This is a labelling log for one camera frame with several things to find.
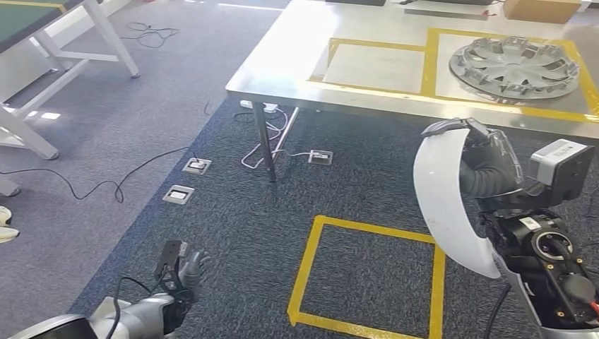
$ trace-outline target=metal table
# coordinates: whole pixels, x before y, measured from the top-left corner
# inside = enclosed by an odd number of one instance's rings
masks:
[[[489,10],[497,16],[482,16]],[[271,181],[274,160],[263,102],[305,109],[426,117],[473,117],[485,124],[599,138],[598,10],[566,25],[507,20],[501,4],[419,1],[383,7],[293,0],[227,84],[254,103]],[[580,86],[564,97],[518,102],[477,93],[451,75],[448,58],[481,37],[518,35],[560,44],[581,66]],[[298,109],[277,148],[285,142]]]
[[[88,12],[95,27],[116,55],[63,51],[45,32],[47,26],[79,6]],[[40,157],[51,160],[58,157],[58,150],[35,133],[23,121],[24,118],[71,82],[90,60],[120,62],[133,78],[139,76],[139,70],[97,0],[0,0],[0,53],[30,37],[34,37],[48,53],[54,67],[64,73],[20,109],[9,112],[0,107],[0,145],[29,148]],[[75,64],[71,66],[65,62],[67,60],[75,61]]]

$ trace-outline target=blue carpet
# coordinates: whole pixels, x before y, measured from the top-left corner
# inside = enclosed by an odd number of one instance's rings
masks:
[[[191,149],[213,161],[202,177],[181,172],[182,157],[135,223],[81,293],[70,312],[90,314],[111,295],[115,278],[151,283],[164,242],[183,239],[211,253],[200,302],[181,338],[349,338],[320,328],[289,324],[287,303],[315,215],[427,233],[413,192],[413,159],[419,133],[433,119],[359,117],[302,111],[286,145],[291,153],[331,150],[333,165],[310,165],[282,156],[278,183],[263,167],[239,160],[257,140],[253,124],[233,119],[238,103],[227,99]],[[560,136],[504,129],[522,162]],[[570,138],[582,143],[595,141]],[[557,208],[581,241],[599,237],[598,223],[583,222],[588,192],[599,184],[595,156],[585,193]],[[173,184],[196,192],[185,206],[161,201]],[[465,202],[474,215],[472,201]],[[599,251],[585,249],[599,266]],[[301,310],[310,314],[426,338],[432,252],[429,246],[379,234],[325,226]],[[489,280],[446,264],[444,338],[480,338],[503,280]],[[121,297],[143,295],[125,287]],[[515,297],[499,313],[493,338],[534,338]]]

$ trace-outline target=yellow tape square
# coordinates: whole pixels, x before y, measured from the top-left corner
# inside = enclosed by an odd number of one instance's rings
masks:
[[[324,215],[317,215],[314,218],[314,222],[312,223],[312,230],[310,231],[310,235],[308,236],[308,241],[306,243],[306,249],[302,258],[302,263],[299,265],[299,270],[295,279],[295,285],[293,286],[293,291],[289,300],[289,305],[287,306],[287,315],[289,316],[289,321],[292,326],[295,326],[296,323],[304,323],[310,326],[325,328],[331,331],[343,332],[371,339],[422,339],[411,335],[389,332],[377,328],[370,328],[366,326],[356,325],[353,323],[346,323],[344,321],[329,319],[322,316],[315,316],[312,314],[300,312],[302,299],[304,297],[304,292],[308,284],[308,277],[310,274],[310,270],[312,269],[314,257],[316,256],[316,249],[318,248],[318,243],[322,234],[322,229],[324,228],[325,224],[348,228],[350,230],[358,230],[387,235],[390,237],[397,237],[401,239],[415,240],[417,242],[425,242],[434,245],[428,338],[441,339],[443,327],[445,253],[441,250],[439,246],[437,246],[437,244],[435,244],[434,239],[428,234],[421,234],[416,232],[397,230],[394,228],[369,225],[361,222],[330,218]]]
[[[410,93],[406,91],[399,90],[387,90],[384,88],[369,88],[366,86],[359,85],[350,85],[345,83],[332,83],[324,81],[321,76],[312,76],[308,81],[312,82],[320,82],[327,83],[329,85],[334,85],[339,88],[354,88],[358,90],[368,90],[377,93],[389,93],[391,95],[411,95],[417,99],[420,98],[432,98],[436,100],[443,100],[447,102],[464,102],[471,104],[477,104],[479,107],[484,107],[488,109],[492,109],[493,107],[507,107],[507,108],[515,108],[523,114],[536,116],[536,117],[544,117],[544,118],[552,118],[552,119],[561,119],[567,121],[579,121],[579,122],[590,122],[594,124],[599,124],[599,92],[595,87],[595,83],[591,78],[591,74],[589,73],[582,56],[578,52],[576,48],[576,44],[571,40],[547,40],[540,39],[536,37],[529,37],[528,39],[532,42],[544,42],[550,44],[558,44],[564,48],[564,51],[568,55],[568,57],[574,60],[580,66],[580,75],[579,75],[579,87],[585,98],[586,106],[588,108],[588,114],[580,114],[573,112],[565,112],[559,111],[556,109],[545,109],[538,107],[527,107],[527,106],[518,106],[511,104],[503,104],[498,102],[481,102],[478,100],[469,100],[469,99],[461,99],[454,97],[444,97],[441,95],[437,95],[435,93],[435,89],[437,86],[437,57],[439,54],[439,39],[441,34],[446,35],[461,35],[461,36],[469,36],[469,37],[489,37],[489,38],[501,38],[507,37],[507,35],[500,35],[494,33],[486,33],[486,32],[470,32],[464,30],[449,30],[444,28],[429,28],[427,31],[427,41],[425,46],[416,46],[410,44],[393,44],[388,42],[375,42],[375,41],[366,41],[366,40],[350,40],[350,39],[338,39],[331,38],[328,43],[328,63],[331,62],[337,49],[340,44],[354,44],[360,46],[370,46],[370,47],[382,47],[382,48],[393,48],[393,49],[404,49],[408,51],[417,51],[423,52],[425,54],[425,66],[422,72],[422,85],[419,93]]]

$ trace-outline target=gray carpet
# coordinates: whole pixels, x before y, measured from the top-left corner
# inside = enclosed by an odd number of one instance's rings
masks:
[[[277,163],[279,181],[269,184],[263,168],[252,171],[239,164],[257,137],[253,124],[233,120],[238,111],[234,100],[226,100],[193,144],[199,157],[213,161],[208,173],[199,177],[180,171],[190,154],[179,161],[71,311],[89,314],[112,294],[120,273],[151,283],[164,241],[183,239],[209,251],[213,262],[201,301],[188,315],[181,338],[350,337],[302,324],[292,327],[287,319],[287,303],[313,217],[427,232],[413,191],[412,165],[419,132],[433,120],[302,112],[285,148],[291,153],[331,150],[333,166],[283,156]],[[504,130],[523,162],[560,137]],[[599,237],[598,223],[585,224],[582,218],[588,192],[599,185],[598,171],[595,156],[585,194],[557,208],[581,243]],[[160,200],[173,184],[196,188],[185,206]],[[473,202],[466,205],[474,215]],[[598,267],[599,249],[588,247],[584,252],[590,265]],[[431,255],[424,244],[327,225],[301,310],[426,338]],[[448,260],[444,338],[480,338],[504,283]],[[130,286],[122,293],[126,299],[143,296]],[[533,331],[510,294],[492,337],[535,338]]]
[[[280,14],[221,7],[218,2],[133,0],[115,13],[110,19],[122,36],[133,34],[126,28],[130,21],[181,32],[161,49],[124,40],[141,70],[139,79],[131,80],[120,65],[91,63],[42,106],[43,112],[61,114],[57,120],[28,120],[61,157],[49,162],[29,150],[2,147],[0,170],[50,168],[83,194],[102,180],[122,178],[158,153],[192,142],[225,97],[231,75]],[[238,2],[276,8],[287,4]],[[107,52],[94,30],[67,49]],[[41,79],[12,104],[22,104],[46,82]],[[18,240],[0,246],[0,285],[11,291],[0,298],[0,309],[11,310],[0,317],[0,338],[70,307],[180,156],[164,157],[133,176],[124,187],[123,205],[114,202],[114,189],[108,186],[76,201],[51,174],[10,176],[23,192],[0,198],[0,204],[13,211],[14,225],[22,232]]]

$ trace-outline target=yellow tape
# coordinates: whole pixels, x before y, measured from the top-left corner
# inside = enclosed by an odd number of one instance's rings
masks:
[[[422,70],[420,94],[431,97],[437,93],[437,56],[439,55],[439,34],[436,30],[427,31],[425,65]]]
[[[311,314],[299,313],[297,321],[305,323],[306,325],[316,326],[324,328],[330,331],[337,331],[347,333],[351,335],[357,335],[363,338],[371,339],[421,339],[419,337],[412,337],[411,335],[394,333],[376,328],[370,328],[366,326],[360,326],[353,323],[346,323],[344,321],[324,318],[322,316],[313,316]]]
[[[559,120],[567,120],[567,121],[575,121],[575,122],[588,122],[597,124],[599,123],[599,92],[595,87],[593,79],[591,78],[591,74],[589,73],[582,57],[580,56],[578,50],[576,49],[576,45],[570,40],[552,40],[552,39],[543,39],[538,37],[528,37],[532,42],[542,42],[542,43],[551,43],[558,44],[564,47],[566,54],[576,61],[580,66],[580,76],[579,83],[580,89],[585,97],[586,104],[589,109],[589,114],[582,113],[574,113],[567,111],[559,111],[555,109],[543,109],[537,107],[527,107],[527,106],[518,106],[518,105],[509,105],[502,104],[498,102],[482,102],[477,100],[469,100],[469,99],[461,99],[457,97],[444,97],[436,94],[437,87],[437,58],[439,54],[439,39],[441,34],[447,35],[461,35],[461,36],[469,36],[469,37],[490,37],[490,38],[502,38],[506,37],[506,35],[494,34],[494,33],[486,33],[486,32],[472,32],[466,30],[449,30],[444,28],[429,28],[427,31],[427,44],[426,46],[416,46],[410,44],[391,44],[386,42],[373,42],[366,40],[351,40],[351,39],[337,39],[331,38],[329,40],[329,55],[328,62],[330,64],[333,59],[337,48],[340,44],[355,44],[362,46],[371,46],[371,47],[386,47],[386,48],[396,48],[396,49],[405,49],[410,51],[419,51],[425,53],[425,63],[424,68],[422,70],[422,85],[420,88],[420,93],[412,93],[407,91],[400,90],[387,90],[384,88],[373,88],[367,86],[359,86],[359,85],[349,85],[344,83],[332,83],[324,81],[324,77],[321,76],[312,76],[309,81],[326,83],[329,85],[334,85],[343,88],[354,88],[358,90],[368,90],[374,91],[378,93],[392,93],[394,95],[413,95],[414,97],[420,98],[432,98],[443,101],[451,101],[451,102],[469,102],[471,104],[477,104],[477,107],[489,110],[497,110],[496,107],[505,107],[509,109],[517,109],[517,114],[531,115],[534,117],[542,117],[549,119],[559,119]]]
[[[316,256],[318,243],[322,235],[322,229],[325,224],[331,226],[344,227],[352,230],[373,232],[392,237],[416,240],[419,242],[426,242],[428,244],[434,244],[429,339],[441,339],[443,328],[445,253],[443,253],[443,251],[434,243],[433,238],[427,234],[420,234],[382,226],[369,225],[364,224],[362,222],[330,218],[324,215],[318,215],[314,218],[314,222],[312,223],[312,230],[310,231],[310,235],[308,236],[308,240],[306,243],[304,256],[302,257],[302,262],[299,265],[299,271],[297,272],[297,277],[295,279],[295,285],[293,286],[293,291],[291,293],[289,305],[287,306],[287,314],[289,315],[289,321],[292,326],[295,326],[297,323],[304,323],[306,325],[325,328],[331,331],[348,333],[351,335],[357,335],[363,338],[421,339],[418,337],[413,337],[411,335],[389,332],[377,328],[370,328],[366,326],[356,325],[353,323],[346,323],[344,321],[324,318],[322,316],[315,316],[312,314],[300,312],[302,299],[304,297],[304,293],[308,283],[308,276],[310,274],[310,270],[312,269],[312,264],[314,262],[314,257]]]
[[[56,8],[62,13],[66,13],[66,8],[61,4],[52,4],[49,2],[27,2],[27,1],[11,1],[11,0],[0,0],[2,5],[20,5],[20,6],[36,6],[36,7],[52,7]]]
[[[429,339],[441,339],[443,335],[443,295],[445,290],[445,253],[434,245],[432,288],[429,316]]]
[[[566,50],[568,57],[570,57],[570,59],[574,60],[580,66],[579,83],[584,95],[584,99],[586,100],[588,108],[591,110],[591,114],[598,115],[599,94],[597,93],[597,88],[595,87],[595,83],[591,78],[591,74],[588,72],[586,64],[576,48],[576,44],[574,44],[573,41],[565,40],[561,45]]]
[[[382,234],[382,235],[389,235],[389,236],[397,237],[397,238],[415,240],[417,242],[427,242],[429,244],[434,244],[433,237],[431,237],[430,235],[427,235],[427,234],[397,230],[395,228],[369,225],[369,224],[364,224],[362,222],[341,220],[341,219],[330,218],[330,217],[323,217],[323,218],[324,218],[325,224],[349,228],[351,230],[372,232],[372,233],[377,233],[377,234]]]
[[[308,285],[308,275],[312,269],[312,263],[316,256],[316,248],[320,240],[320,234],[322,234],[322,227],[324,225],[324,219],[326,217],[317,215],[314,218],[312,224],[312,230],[308,236],[308,242],[306,243],[306,250],[304,251],[304,257],[302,263],[299,265],[297,277],[295,278],[295,285],[293,285],[293,292],[291,292],[291,298],[289,299],[289,305],[287,306],[287,315],[289,316],[289,322],[295,326],[297,317],[300,314],[300,305],[304,298],[304,292],[306,285]]]
[[[392,48],[392,49],[400,49],[402,51],[415,51],[415,52],[424,52],[425,47],[423,46],[415,46],[413,44],[394,44],[392,42],[380,42],[380,41],[369,41],[369,40],[354,40],[354,39],[340,39],[337,37],[332,37],[328,41],[328,65],[331,65],[333,61],[333,57],[335,53],[337,53],[337,48],[339,48],[340,44],[351,44],[354,46],[366,46],[366,47],[377,47],[377,48]]]

